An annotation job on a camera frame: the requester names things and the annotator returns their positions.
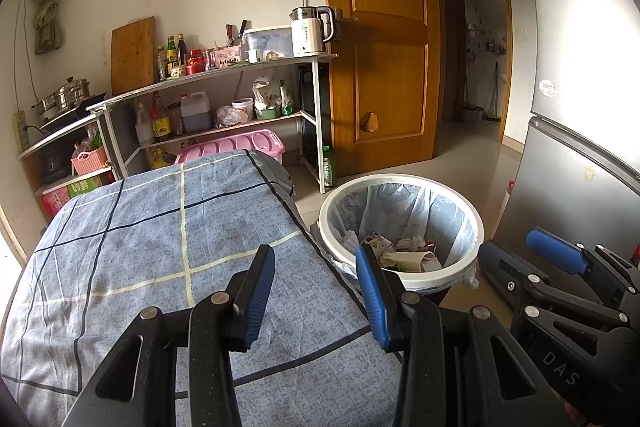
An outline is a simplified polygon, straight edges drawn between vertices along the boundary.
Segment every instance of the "triangular cutout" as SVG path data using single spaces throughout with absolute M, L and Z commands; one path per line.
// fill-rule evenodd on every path
M 136 335 L 120 350 L 107 373 L 95 386 L 95 394 L 98 397 L 120 402 L 128 402 L 133 398 L 133 384 L 136 381 L 141 347 L 142 337 Z
M 513 400 L 530 396 L 536 388 L 524 371 L 524 368 L 513 356 L 509 347 L 495 335 L 491 337 L 491 348 L 494 352 L 495 367 L 498 371 L 500 393 L 505 400 Z
M 554 322 L 554 327 L 562 334 L 568 336 L 590 355 L 595 357 L 598 354 L 598 338 L 595 335 L 572 328 L 562 322 Z

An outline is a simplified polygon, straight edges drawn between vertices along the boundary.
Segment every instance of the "kettle handle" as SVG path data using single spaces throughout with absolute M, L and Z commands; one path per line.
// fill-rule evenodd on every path
M 318 14 L 318 16 L 320 16 L 321 14 L 325 13 L 328 17 L 329 17 L 329 35 L 327 37 L 325 37 L 322 42 L 329 42 L 331 40 L 334 39 L 335 37 L 335 11 L 333 8 L 329 7 L 329 6 L 318 6 L 318 8 L 316 8 L 316 12 Z

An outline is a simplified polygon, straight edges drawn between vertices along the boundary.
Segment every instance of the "blue gripper pad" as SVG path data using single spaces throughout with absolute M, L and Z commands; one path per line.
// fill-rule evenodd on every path
M 371 332 L 382 349 L 389 345 L 389 333 L 386 329 L 386 312 L 382 302 L 382 295 L 373 278 L 373 272 L 362 248 L 356 252 L 356 275 L 360 283 L 360 291 L 364 299 L 364 307 L 367 309 L 367 317 L 371 325 Z
M 264 264 L 260 273 L 258 273 L 258 279 L 255 282 L 254 291 L 251 294 L 251 298 L 246 306 L 245 313 L 245 328 L 244 335 L 242 336 L 242 342 L 246 346 L 246 349 L 251 347 L 254 340 L 258 338 L 260 334 L 260 327 L 262 326 L 262 318 L 264 317 L 264 310 L 267 307 L 267 301 L 269 299 L 269 293 L 271 292 L 271 283 L 273 283 L 273 276 L 276 271 L 276 256 L 273 252 L 273 248 L 269 248 L 266 254 Z
M 578 247 L 542 229 L 527 233 L 527 248 L 570 275 L 583 274 L 587 263 Z

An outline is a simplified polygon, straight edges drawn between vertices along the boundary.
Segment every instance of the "white trash can rim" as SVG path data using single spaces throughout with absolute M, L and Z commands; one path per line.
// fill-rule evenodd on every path
M 343 247 L 331 232 L 329 224 L 330 211 L 336 205 L 337 201 L 344 197 L 345 194 L 371 185 L 382 184 L 415 185 L 417 187 L 433 190 L 436 194 L 440 194 L 448 198 L 452 203 L 455 203 L 462 209 L 468 217 L 469 222 L 474 229 L 474 233 L 476 234 L 475 241 L 470 251 L 456 263 L 453 263 L 446 268 L 425 273 L 397 272 L 402 283 L 404 283 L 404 287 L 408 290 L 446 287 L 456 279 L 462 277 L 462 275 L 466 273 L 476 262 L 476 258 L 478 257 L 478 248 L 484 242 L 484 227 L 482 225 L 480 214 L 478 214 L 478 211 L 471 203 L 469 203 L 469 201 L 467 201 L 466 198 L 453 190 L 453 188 L 447 187 L 447 185 L 428 178 L 412 176 L 410 174 L 370 174 L 369 176 L 356 178 L 332 190 L 329 196 L 324 200 L 324 203 L 322 203 L 319 216 L 320 235 L 325 245 L 329 248 L 329 253 L 332 254 L 339 262 L 347 263 L 355 270 L 355 256 Z

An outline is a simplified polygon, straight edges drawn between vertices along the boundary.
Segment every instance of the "pink basket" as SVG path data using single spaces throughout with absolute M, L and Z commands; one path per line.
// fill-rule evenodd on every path
M 284 145 L 280 138 L 270 129 L 246 132 L 220 138 L 209 142 L 198 143 L 191 147 L 185 147 L 180 152 L 175 163 L 185 163 L 201 156 L 209 156 L 218 152 L 237 151 L 241 149 L 258 150 L 268 154 L 282 163 Z
M 80 175 L 98 171 L 104 167 L 105 163 L 107 163 L 107 153 L 104 147 L 91 152 L 81 152 L 76 158 L 71 158 L 71 165 Z

